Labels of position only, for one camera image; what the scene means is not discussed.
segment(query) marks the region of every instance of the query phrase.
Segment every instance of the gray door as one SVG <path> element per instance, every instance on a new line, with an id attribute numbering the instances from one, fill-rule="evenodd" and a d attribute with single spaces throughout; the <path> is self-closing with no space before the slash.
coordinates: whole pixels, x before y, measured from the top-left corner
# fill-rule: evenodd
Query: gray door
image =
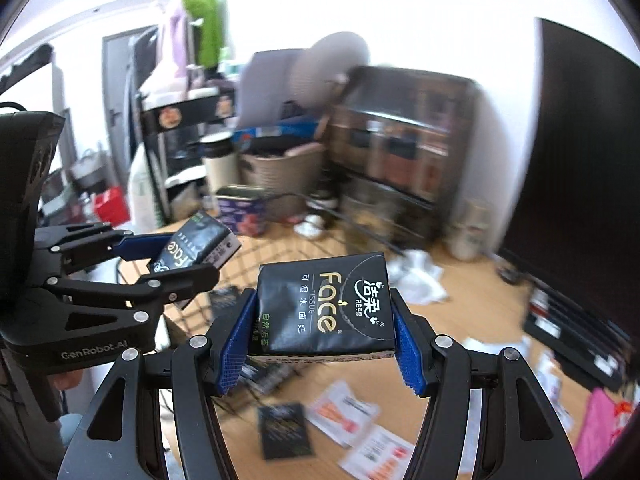
<path id="1" fill-rule="evenodd" d="M 102 97 L 109 133 L 109 147 L 116 177 L 123 190 L 127 189 L 131 165 L 130 144 L 127 135 L 129 118 L 124 116 L 127 74 L 130 64 L 129 42 L 146 28 L 107 36 L 102 40 Z"/>

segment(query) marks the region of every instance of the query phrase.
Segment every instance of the pink package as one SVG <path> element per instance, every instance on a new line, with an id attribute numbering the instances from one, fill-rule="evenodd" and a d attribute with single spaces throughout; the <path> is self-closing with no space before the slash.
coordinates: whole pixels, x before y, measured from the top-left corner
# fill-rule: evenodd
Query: pink package
<path id="1" fill-rule="evenodd" d="M 615 403 L 600 388 L 589 397 L 582 429 L 574 446 L 582 478 L 596 467 L 609 449 L 613 432 Z"/>

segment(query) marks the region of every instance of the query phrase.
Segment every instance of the green towel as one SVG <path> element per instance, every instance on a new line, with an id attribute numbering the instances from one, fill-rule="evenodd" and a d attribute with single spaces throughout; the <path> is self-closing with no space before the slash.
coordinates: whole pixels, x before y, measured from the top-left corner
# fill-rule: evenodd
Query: green towel
<path id="1" fill-rule="evenodd" d="M 218 0 L 182 0 L 184 9 L 194 20 L 202 19 L 198 64 L 215 68 L 220 60 L 220 49 L 225 44 Z"/>

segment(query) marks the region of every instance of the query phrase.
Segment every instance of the woven basket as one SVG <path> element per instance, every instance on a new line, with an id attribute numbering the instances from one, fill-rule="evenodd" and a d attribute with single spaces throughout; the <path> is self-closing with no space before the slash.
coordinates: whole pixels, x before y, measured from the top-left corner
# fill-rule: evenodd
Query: woven basket
<path id="1" fill-rule="evenodd" d="M 242 179 L 273 192 L 306 195 L 313 190 L 320 177 L 323 157 L 322 151 L 268 158 L 242 154 Z M 269 201 L 266 216 L 269 221 L 280 221 L 305 211 L 303 199 L 284 196 Z"/>

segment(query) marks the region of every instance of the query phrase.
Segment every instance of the fan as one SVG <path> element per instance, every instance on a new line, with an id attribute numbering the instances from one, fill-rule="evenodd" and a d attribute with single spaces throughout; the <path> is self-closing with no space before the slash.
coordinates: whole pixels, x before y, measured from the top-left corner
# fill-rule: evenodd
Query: fan
<path id="1" fill-rule="evenodd" d="M 336 32 L 304 50 L 289 76 L 295 101 L 309 110 L 324 107 L 336 82 L 356 66 L 369 64 L 369 47 L 354 32 Z"/>

